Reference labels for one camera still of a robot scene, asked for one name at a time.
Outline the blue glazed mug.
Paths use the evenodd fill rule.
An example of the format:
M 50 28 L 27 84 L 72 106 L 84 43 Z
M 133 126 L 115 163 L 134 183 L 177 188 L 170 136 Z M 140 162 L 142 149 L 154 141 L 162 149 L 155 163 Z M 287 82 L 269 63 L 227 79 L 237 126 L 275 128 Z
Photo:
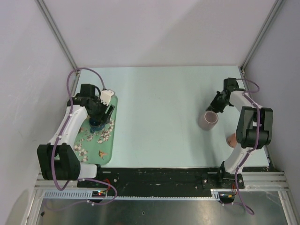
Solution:
M 90 125 L 90 133 L 95 133 L 96 131 L 101 131 L 104 127 L 105 124 L 101 123 L 100 121 L 90 118 L 89 119 L 89 125 Z

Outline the purple ribbed mug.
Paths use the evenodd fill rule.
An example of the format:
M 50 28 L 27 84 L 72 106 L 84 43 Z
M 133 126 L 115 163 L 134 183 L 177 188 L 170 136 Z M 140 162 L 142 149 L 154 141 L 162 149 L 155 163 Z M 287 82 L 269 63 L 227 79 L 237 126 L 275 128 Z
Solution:
M 198 120 L 198 125 L 205 131 L 212 130 L 218 122 L 218 115 L 213 111 L 206 111 Z

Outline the beige pink mug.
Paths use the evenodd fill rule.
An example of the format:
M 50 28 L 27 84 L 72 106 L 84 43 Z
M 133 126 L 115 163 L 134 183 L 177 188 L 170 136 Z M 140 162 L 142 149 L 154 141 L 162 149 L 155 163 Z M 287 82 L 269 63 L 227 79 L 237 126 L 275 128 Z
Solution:
M 237 145 L 237 139 L 236 139 L 236 134 L 233 133 L 232 135 L 230 135 L 228 138 L 227 138 L 227 144 L 231 147 L 231 148 L 235 148 L 236 145 Z

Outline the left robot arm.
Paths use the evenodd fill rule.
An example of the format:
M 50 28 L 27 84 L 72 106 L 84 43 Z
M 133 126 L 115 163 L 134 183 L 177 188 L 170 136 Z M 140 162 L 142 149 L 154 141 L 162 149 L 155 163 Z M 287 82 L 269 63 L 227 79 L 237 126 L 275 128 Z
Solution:
M 47 144 L 37 148 L 37 157 L 45 180 L 78 180 L 88 178 L 88 182 L 99 187 L 104 176 L 98 172 L 96 164 L 80 162 L 75 154 L 75 139 L 82 124 L 87 121 L 91 134 L 103 128 L 113 114 L 111 103 L 115 93 L 100 90 L 92 84 L 82 84 L 80 92 L 70 96 L 66 113 L 58 130 Z

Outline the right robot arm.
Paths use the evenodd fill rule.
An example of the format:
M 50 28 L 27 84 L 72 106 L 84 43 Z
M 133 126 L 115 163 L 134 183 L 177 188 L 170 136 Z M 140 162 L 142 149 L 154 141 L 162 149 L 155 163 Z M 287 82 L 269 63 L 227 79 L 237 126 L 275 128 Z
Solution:
M 237 145 L 230 156 L 222 162 L 217 175 L 217 184 L 227 188 L 238 179 L 243 166 L 251 153 L 270 144 L 273 129 L 273 110 L 256 103 L 249 91 L 240 88 L 238 79 L 226 78 L 223 90 L 206 109 L 210 113 L 222 113 L 227 106 L 235 107 L 240 112 L 235 131 Z

